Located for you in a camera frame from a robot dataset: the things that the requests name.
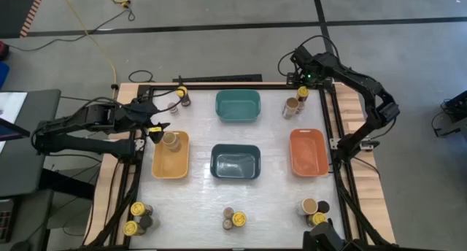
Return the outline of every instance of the yellow can lid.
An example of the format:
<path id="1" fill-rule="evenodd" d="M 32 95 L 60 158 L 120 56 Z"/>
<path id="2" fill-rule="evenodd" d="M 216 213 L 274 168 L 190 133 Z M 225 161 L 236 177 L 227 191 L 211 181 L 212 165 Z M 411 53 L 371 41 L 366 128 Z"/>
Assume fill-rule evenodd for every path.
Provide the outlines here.
<path id="1" fill-rule="evenodd" d="M 144 215 L 146 212 L 146 207 L 142 202 L 136 202 L 131 205 L 131 214 L 135 216 Z"/>
<path id="2" fill-rule="evenodd" d="M 326 222 L 326 215 L 322 212 L 315 212 L 315 214 L 312 216 L 312 222 L 314 225 Z"/>
<path id="3" fill-rule="evenodd" d="M 243 212 L 233 214 L 232 223 L 235 226 L 243 226 L 247 222 L 247 216 Z"/>
<path id="4" fill-rule="evenodd" d="M 306 87 L 302 86 L 298 88 L 298 95 L 300 97 L 308 97 L 308 94 L 309 94 L 309 90 Z"/>
<path id="5" fill-rule="evenodd" d="M 181 87 L 178 87 L 178 89 L 179 89 L 179 90 L 177 90 L 177 95 L 178 95 L 180 98 L 182 98 L 184 95 L 188 94 L 188 90 L 187 90 L 186 87 L 181 86 Z"/>
<path id="6" fill-rule="evenodd" d="M 138 232 L 138 228 L 138 223 L 136 223 L 135 221 L 128 221 L 126 222 L 125 227 L 123 228 L 123 233 L 126 236 L 134 236 Z"/>

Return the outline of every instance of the concrete floor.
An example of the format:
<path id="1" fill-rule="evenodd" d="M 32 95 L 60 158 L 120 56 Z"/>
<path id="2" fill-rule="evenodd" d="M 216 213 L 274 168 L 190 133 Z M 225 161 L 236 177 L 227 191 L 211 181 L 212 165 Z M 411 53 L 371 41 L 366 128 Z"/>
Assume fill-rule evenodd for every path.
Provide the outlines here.
<path id="1" fill-rule="evenodd" d="M 107 0 L 71 0 L 88 28 L 121 8 Z M 467 0 L 321 0 L 327 21 L 467 16 Z M 313 0 L 132 0 L 136 20 L 120 17 L 106 28 L 187 26 L 231 23 L 317 21 Z M 63 0 L 43 0 L 32 31 L 80 29 Z M 375 150 L 396 241 L 404 247 L 464 250 L 467 229 L 467 142 L 461 136 L 437 139 L 431 118 L 439 104 L 467 90 L 467 23 L 332 26 L 342 62 L 375 77 L 401 107 L 394 129 Z M 259 28 L 99 35 L 114 62 L 119 82 L 137 69 L 154 72 L 158 82 L 181 74 L 204 77 L 263 74 L 284 80 L 279 57 L 319 27 Z M 50 37 L 9 39 L 35 47 Z M 307 45 L 324 51 L 323 41 Z M 112 72 L 89 39 L 59 42 L 33 53 L 13 51 L 4 90 L 60 88 L 65 96 L 110 96 Z M 59 115 L 80 102 L 63 100 Z M 66 159 L 56 168 L 78 165 Z M 50 250 L 76 247 L 80 237 L 50 237 Z"/>

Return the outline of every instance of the gray floor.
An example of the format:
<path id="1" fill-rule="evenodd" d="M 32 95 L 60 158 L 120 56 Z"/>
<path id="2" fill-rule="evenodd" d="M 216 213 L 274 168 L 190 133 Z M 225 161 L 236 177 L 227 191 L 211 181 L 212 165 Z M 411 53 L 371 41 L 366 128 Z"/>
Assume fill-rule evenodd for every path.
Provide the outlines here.
<path id="1" fill-rule="evenodd" d="M 121 8 L 107 0 L 72 0 L 88 28 Z M 313 0 L 132 0 L 136 20 L 120 17 L 107 28 L 211 25 L 226 23 L 316 21 Z M 440 18 L 467 16 L 467 0 L 322 0 L 327 20 Z M 32 31 L 80 29 L 63 0 L 44 0 Z M 460 136 L 435 138 L 431 118 L 443 99 L 467 90 L 467 23 L 329 28 L 343 63 L 382 82 L 401 106 L 394 129 L 375 151 L 396 241 L 405 247 L 464 250 L 467 229 L 467 142 Z M 181 74 L 203 77 L 276 71 L 281 54 L 292 50 L 312 28 L 264 28 L 100 35 L 115 63 L 119 82 L 137 69 L 155 80 Z M 34 47 L 50 40 L 26 38 L 7 43 Z M 310 52 L 323 51 L 318 40 Z M 112 72 L 89 39 L 59 42 L 35 53 L 13 51 L 4 90 L 60 88 L 66 96 L 109 96 Z M 60 115 L 80 102 L 62 100 Z M 56 163 L 70 169 L 77 160 Z M 77 246 L 80 240 L 54 232 L 50 250 Z"/>

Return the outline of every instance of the wooden board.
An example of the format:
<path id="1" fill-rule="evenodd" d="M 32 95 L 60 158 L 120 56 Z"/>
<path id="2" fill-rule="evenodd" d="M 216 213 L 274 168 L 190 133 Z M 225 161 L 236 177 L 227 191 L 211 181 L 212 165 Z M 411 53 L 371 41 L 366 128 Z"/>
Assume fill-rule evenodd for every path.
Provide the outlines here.
<path id="1" fill-rule="evenodd" d="M 190 85 L 243 85 L 243 84 L 257 84 L 257 85 L 283 85 L 282 82 L 209 82 L 209 83 L 202 83 L 202 82 L 194 82 L 194 83 L 187 83 L 186 85 L 189 87 Z M 173 85 L 176 86 L 177 83 L 144 83 L 144 85 Z M 120 91 L 118 93 L 117 100 L 121 103 L 129 103 L 131 99 L 136 97 L 138 91 L 139 83 L 123 83 L 120 85 Z M 363 117 L 363 112 L 360 105 L 360 100 L 358 98 L 358 94 L 348 88 L 347 86 L 336 84 L 336 94 L 337 99 L 339 101 L 339 108 L 341 113 L 342 122 L 344 125 L 345 133 L 352 133 L 356 131 L 365 121 Z M 335 137 L 339 137 L 337 133 L 336 127 L 336 120 L 335 114 L 333 111 L 331 97 L 327 95 L 327 102 L 328 102 L 328 110 L 329 115 L 331 118 L 331 124 L 333 126 L 333 133 Z M 128 133 L 124 134 L 113 134 L 110 135 L 110 139 L 124 139 L 128 137 Z M 376 166 L 374 156 L 372 152 L 362 152 L 357 157 L 361 158 Z M 117 194 L 119 184 L 121 182 L 121 173 L 123 167 L 119 165 L 117 167 L 117 171 L 115 174 L 115 178 L 113 184 L 112 175 L 117 164 L 117 159 L 111 155 L 105 155 L 102 161 L 101 171 L 99 175 L 99 179 L 96 183 L 96 194 L 94 200 L 94 210 L 93 210 L 93 221 L 90 227 L 89 236 L 86 240 L 86 244 L 92 242 L 97 234 L 102 230 L 104 227 L 105 215 L 107 212 L 107 204 L 109 202 L 109 190 L 112 187 L 112 195 L 110 196 L 110 204 L 108 210 L 108 218 L 111 218 L 114 208 L 117 202 Z M 378 230 L 378 232 L 382 235 L 383 238 L 388 240 L 389 242 L 394 243 L 394 235 L 393 229 L 391 227 L 391 223 L 389 220 L 389 214 L 387 213 L 387 207 L 385 202 L 385 197 L 382 192 L 381 184 L 379 182 L 379 178 L 377 173 L 370 169 L 367 166 L 361 164 L 358 160 L 352 160 L 352 167 L 353 173 L 355 177 L 355 184 L 357 186 L 358 198 L 360 200 L 360 208 L 362 209 L 365 216 L 368 218 L 370 223 Z M 345 173 L 342 170 L 343 178 L 345 180 Z M 131 184 L 133 180 L 133 176 L 130 174 L 128 181 L 127 181 L 127 188 Z M 355 217 L 353 217 L 352 211 L 350 208 L 349 215 L 350 215 L 350 223 L 352 228 L 352 235 L 354 238 L 358 237 L 358 231 L 355 224 Z M 120 218 L 120 225 L 119 225 L 119 233 L 117 237 L 117 244 L 123 243 L 123 232 L 121 228 L 126 222 L 128 212 L 124 212 L 124 215 Z"/>

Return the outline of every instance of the small cylinder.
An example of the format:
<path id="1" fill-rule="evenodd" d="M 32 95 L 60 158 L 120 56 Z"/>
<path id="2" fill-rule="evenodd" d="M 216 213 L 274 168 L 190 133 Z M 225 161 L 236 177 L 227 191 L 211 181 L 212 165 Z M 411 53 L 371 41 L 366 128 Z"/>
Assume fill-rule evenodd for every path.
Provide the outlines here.
<path id="1" fill-rule="evenodd" d="M 234 210 L 230 207 L 224 209 L 224 217 L 227 219 L 232 219 L 234 213 Z"/>
<path id="2" fill-rule="evenodd" d="M 131 205 L 130 211 L 134 216 L 152 215 L 153 207 L 142 202 L 135 202 Z"/>
<path id="3" fill-rule="evenodd" d="M 296 113 L 298 109 L 298 99 L 295 98 L 288 98 L 284 105 L 284 110 L 282 110 L 282 116 L 289 120 L 291 117 Z"/>
<path id="4" fill-rule="evenodd" d="M 145 230 L 149 227 L 157 228 L 160 224 L 161 222 L 159 221 L 159 219 L 151 215 L 143 215 L 139 220 L 139 225 Z"/>
<path id="5" fill-rule="evenodd" d="M 135 221 L 128 221 L 123 228 L 123 233 L 126 236 L 141 236 L 146 232 L 137 222 Z"/>
<path id="6" fill-rule="evenodd" d="M 233 228 L 233 223 L 232 223 L 232 219 L 225 219 L 224 222 L 222 223 L 222 227 L 224 227 L 224 229 L 226 230 L 230 230 Z"/>
<path id="7" fill-rule="evenodd" d="M 190 106 L 191 100 L 188 95 L 188 89 L 184 86 L 178 87 L 178 89 L 179 90 L 177 90 L 177 95 L 182 100 L 182 106 Z"/>
<path id="8" fill-rule="evenodd" d="M 298 91 L 297 91 L 298 101 L 305 102 L 306 99 L 308 98 L 308 95 L 309 95 L 309 90 L 306 87 L 302 86 L 298 88 Z"/>
<path id="9" fill-rule="evenodd" d="M 326 222 L 327 218 L 326 215 L 322 212 L 315 212 L 313 215 L 308 215 L 306 217 L 306 223 L 309 226 L 316 226 L 322 222 Z"/>
<path id="10" fill-rule="evenodd" d="M 305 109 L 305 102 L 300 101 L 298 103 L 298 108 L 297 108 L 297 111 L 295 113 L 296 114 L 301 114 L 301 112 L 303 112 L 304 109 Z"/>
<path id="11" fill-rule="evenodd" d="M 167 109 L 168 108 L 171 108 L 171 109 L 169 109 L 169 111 L 172 114 L 175 114 L 175 113 L 178 112 L 178 108 L 177 108 L 177 106 L 175 106 L 175 103 L 173 103 L 173 102 L 171 102 L 171 103 L 169 103 L 169 105 L 167 105 Z"/>
<path id="12" fill-rule="evenodd" d="M 322 212 L 323 214 L 329 212 L 329 204 L 327 201 L 318 202 L 318 212 Z"/>
<path id="13" fill-rule="evenodd" d="M 241 227 L 247 223 L 247 216 L 243 212 L 236 212 L 232 216 L 232 223 L 235 226 Z"/>
<path id="14" fill-rule="evenodd" d="M 305 198 L 297 206 L 299 215 L 313 215 L 318 210 L 318 203 L 313 198 Z"/>
<path id="15" fill-rule="evenodd" d="M 171 132 L 167 131 L 162 137 L 162 143 L 167 146 L 169 150 L 172 152 L 177 152 L 180 150 L 180 141 L 178 136 Z"/>

